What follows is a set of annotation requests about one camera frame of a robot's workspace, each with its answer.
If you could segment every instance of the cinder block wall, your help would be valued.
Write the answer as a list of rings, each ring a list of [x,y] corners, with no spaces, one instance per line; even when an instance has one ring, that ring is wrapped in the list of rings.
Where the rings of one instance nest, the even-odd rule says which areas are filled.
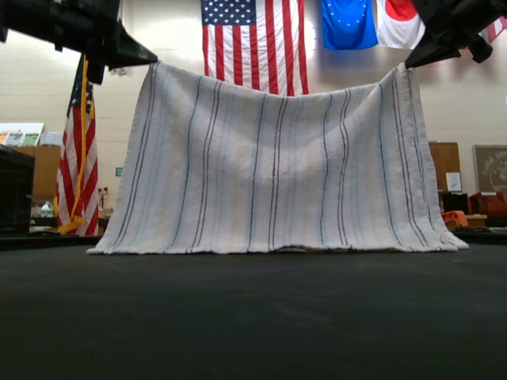
[[[320,1],[306,1],[306,38],[310,91],[320,93],[377,82],[403,62],[408,51],[375,47],[365,51],[327,51],[322,47]],[[203,73],[199,2],[125,0],[128,31],[161,60]],[[482,65],[468,51],[417,69],[431,140],[457,142],[463,190],[476,191],[474,144],[507,145],[507,32],[494,42],[492,59]],[[79,54],[11,32],[0,45],[0,123],[44,122],[62,132]],[[146,67],[119,78],[105,75],[95,87],[100,186],[109,186],[113,207],[127,149],[135,103]]]

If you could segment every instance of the european union flag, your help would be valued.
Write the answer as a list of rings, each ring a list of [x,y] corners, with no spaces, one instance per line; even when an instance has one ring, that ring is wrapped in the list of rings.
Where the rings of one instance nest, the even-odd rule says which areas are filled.
[[[360,50],[379,43],[372,0],[322,0],[324,47]]]

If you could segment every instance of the striped blanket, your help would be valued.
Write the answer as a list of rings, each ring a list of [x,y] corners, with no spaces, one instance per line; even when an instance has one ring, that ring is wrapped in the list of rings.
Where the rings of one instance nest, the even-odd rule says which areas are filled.
[[[412,70],[279,97],[158,63],[116,210],[90,252],[466,247],[440,216]]]

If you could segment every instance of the black floor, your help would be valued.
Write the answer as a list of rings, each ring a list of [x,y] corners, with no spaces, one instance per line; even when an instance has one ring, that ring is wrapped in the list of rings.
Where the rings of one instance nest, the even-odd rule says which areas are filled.
[[[507,378],[507,248],[0,253],[0,378]]]

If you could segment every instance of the american flag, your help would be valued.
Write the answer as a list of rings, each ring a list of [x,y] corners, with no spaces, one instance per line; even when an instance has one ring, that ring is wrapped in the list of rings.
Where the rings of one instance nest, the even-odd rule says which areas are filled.
[[[201,0],[204,73],[261,91],[308,93],[304,0]]]
[[[502,33],[506,29],[507,29],[507,19],[505,19],[505,17],[502,16],[498,20],[496,20],[493,24],[487,27],[486,36],[488,41],[492,43],[497,39],[498,36],[500,36],[500,33]]]
[[[79,61],[56,178],[59,232],[94,236],[98,234],[98,164],[95,139],[93,85],[88,82],[88,61]]]

